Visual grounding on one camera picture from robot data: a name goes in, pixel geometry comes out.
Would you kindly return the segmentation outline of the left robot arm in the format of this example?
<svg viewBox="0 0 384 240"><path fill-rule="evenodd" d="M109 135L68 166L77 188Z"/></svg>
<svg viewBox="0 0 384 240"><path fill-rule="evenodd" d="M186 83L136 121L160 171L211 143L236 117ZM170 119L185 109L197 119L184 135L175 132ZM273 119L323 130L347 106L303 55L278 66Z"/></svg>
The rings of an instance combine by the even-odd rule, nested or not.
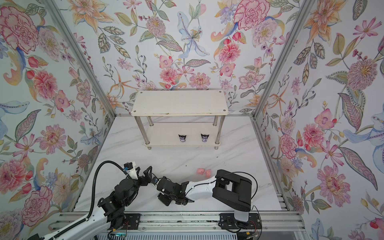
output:
<svg viewBox="0 0 384 240"><path fill-rule="evenodd" d="M96 184L98 174L104 165L117 167L125 178L121 180L106 198L100 198L96 203ZM45 236L35 234L30 240L89 240L108 229L120 229L128 219L125 217L125 208L137 197L139 189L152 182L152 167L148 167L142 176L140 168L133 162L121 167L113 161L104 161L96 169L92 183L92 197L89 213L73 223Z"/></svg>

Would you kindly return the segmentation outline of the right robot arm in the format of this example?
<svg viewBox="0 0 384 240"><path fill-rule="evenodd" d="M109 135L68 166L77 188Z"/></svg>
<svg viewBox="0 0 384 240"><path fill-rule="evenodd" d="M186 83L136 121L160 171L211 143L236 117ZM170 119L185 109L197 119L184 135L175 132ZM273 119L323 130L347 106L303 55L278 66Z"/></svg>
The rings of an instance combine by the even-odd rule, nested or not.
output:
<svg viewBox="0 0 384 240"><path fill-rule="evenodd" d="M258 190L253 190L255 177L245 172L218 170L214 177L200 182L172 182L167 177L152 175L152 184L159 191L158 199L169 206L171 202L185 206L200 199L213 198L231 208L232 214L221 214L219 226L231 233L240 230L255 232L262 229L260 214L252 214L251 203Z"/></svg>

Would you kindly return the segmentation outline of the black kuromi toy figure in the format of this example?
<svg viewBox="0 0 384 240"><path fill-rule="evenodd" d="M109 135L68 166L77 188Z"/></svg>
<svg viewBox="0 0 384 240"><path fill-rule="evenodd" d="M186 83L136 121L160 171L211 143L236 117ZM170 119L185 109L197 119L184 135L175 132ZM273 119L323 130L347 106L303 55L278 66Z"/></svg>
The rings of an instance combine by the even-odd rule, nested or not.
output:
<svg viewBox="0 0 384 240"><path fill-rule="evenodd" d="M210 135L201 134L202 142L207 143Z"/></svg>

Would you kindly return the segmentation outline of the purple black kuromi toy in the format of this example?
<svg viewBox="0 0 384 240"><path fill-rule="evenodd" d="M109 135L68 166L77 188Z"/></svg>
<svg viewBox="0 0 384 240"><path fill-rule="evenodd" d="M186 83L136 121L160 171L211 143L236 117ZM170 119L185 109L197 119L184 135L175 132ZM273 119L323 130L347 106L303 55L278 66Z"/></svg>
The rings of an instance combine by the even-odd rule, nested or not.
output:
<svg viewBox="0 0 384 240"><path fill-rule="evenodd" d="M180 140L181 143L185 143L186 139L187 139L186 135L179 135L179 140Z"/></svg>

